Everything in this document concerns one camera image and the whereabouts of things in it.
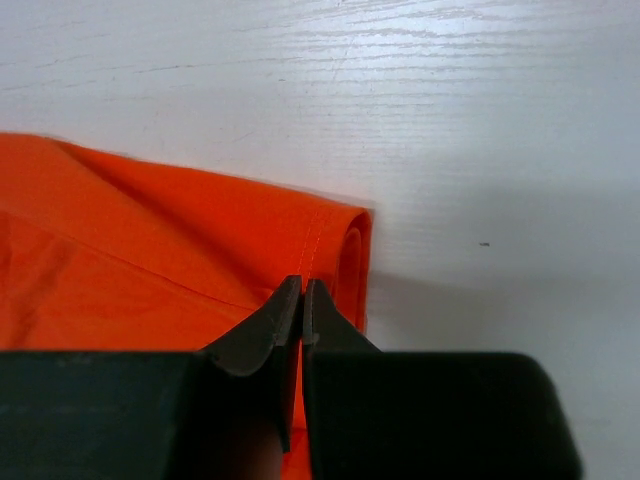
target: orange cloth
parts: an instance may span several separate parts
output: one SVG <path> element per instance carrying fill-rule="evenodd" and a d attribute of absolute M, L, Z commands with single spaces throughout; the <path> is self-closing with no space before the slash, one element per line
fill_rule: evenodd
<path fill-rule="evenodd" d="M 296 273 L 362 330 L 370 235 L 362 208 L 0 134 L 0 348 L 199 349 Z M 292 443 L 284 478 L 310 478 Z"/>

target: folded cloth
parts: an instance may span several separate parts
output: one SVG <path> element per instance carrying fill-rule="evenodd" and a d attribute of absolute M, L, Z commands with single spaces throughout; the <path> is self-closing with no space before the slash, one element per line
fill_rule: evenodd
<path fill-rule="evenodd" d="M 0 134 L 0 348 L 196 350 L 289 274 L 363 330 L 370 237 L 363 208 Z M 302 430 L 293 445 L 284 478 L 310 478 Z"/>

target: white table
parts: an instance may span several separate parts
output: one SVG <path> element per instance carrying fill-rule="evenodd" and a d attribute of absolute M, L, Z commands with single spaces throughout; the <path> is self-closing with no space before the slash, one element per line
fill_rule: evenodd
<path fill-rule="evenodd" d="M 374 342 L 536 356 L 588 478 L 638 478 L 638 2 L 30 0 L 0 22 L 1 129 L 374 207 Z"/>

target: white wood surface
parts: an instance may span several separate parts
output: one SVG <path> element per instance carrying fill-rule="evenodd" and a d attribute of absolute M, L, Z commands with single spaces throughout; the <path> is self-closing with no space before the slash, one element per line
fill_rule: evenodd
<path fill-rule="evenodd" d="M 588 478 L 638 478 L 638 2 L 27 0 L 0 22 L 1 129 L 373 206 L 372 339 L 538 357 Z"/>

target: red-orange fabric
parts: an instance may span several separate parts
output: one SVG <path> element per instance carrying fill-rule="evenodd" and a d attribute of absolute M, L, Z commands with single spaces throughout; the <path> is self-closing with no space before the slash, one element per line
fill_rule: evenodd
<path fill-rule="evenodd" d="M 363 208 L 0 134 L 0 348 L 199 349 L 289 274 L 363 330 L 370 237 Z M 310 478 L 300 386 L 288 480 Z"/>

